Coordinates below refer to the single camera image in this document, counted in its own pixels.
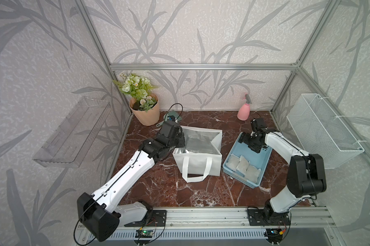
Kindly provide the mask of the white ice pack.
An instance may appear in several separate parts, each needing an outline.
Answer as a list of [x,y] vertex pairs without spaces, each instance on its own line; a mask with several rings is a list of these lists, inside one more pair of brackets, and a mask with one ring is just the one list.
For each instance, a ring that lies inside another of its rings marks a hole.
[[258,183],[258,178],[260,176],[261,169],[257,169],[253,165],[249,165],[244,177],[252,183]]
[[250,165],[250,162],[244,156],[241,156],[239,159],[239,163],[236,167],[236,171],[242,176],[245,176],[249,165]]
[[226,167],[230,169],[231,171],[235,172],[237,170],[239,162],[240,162],[240,158],[234,154],[231,154],[228,161],[226,162]]

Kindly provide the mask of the white insulated delivery bag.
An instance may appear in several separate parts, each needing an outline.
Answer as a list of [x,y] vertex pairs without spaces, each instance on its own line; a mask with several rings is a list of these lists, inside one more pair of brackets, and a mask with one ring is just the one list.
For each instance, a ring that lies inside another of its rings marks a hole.
[[185,146],[176,148],[173,157],[187,183],[220,176],[222,130],[183,126]]

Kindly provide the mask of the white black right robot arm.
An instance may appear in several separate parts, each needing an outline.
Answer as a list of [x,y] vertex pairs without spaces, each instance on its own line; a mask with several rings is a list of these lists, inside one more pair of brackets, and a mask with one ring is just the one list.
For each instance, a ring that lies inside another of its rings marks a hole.
[[242,133],[239,142],[256,153],[263,147],[271,147],[288,163],[286,186],[267,200],[259,213],[267,225],[280,226],[292,207],[326,191],[324,160],[319,154],[301,149],[274,128],[268,128],[262,118],[253,119],[251,126],[252,132]]

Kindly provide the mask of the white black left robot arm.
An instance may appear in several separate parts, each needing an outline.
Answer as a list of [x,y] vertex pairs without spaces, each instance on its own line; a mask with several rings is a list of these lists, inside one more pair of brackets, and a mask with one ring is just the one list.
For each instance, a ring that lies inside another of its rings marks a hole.
[[180,124],[164,122],[157,136],[144,140],[132,158],[107,183],[92,194],[83,193],[77,199],[77,222],[99,242],[109,238],[119,226],[149,222],[152,208],[147,203],[135,202],[119,207],[119,202],[157,162],[184,145],[185,137]]

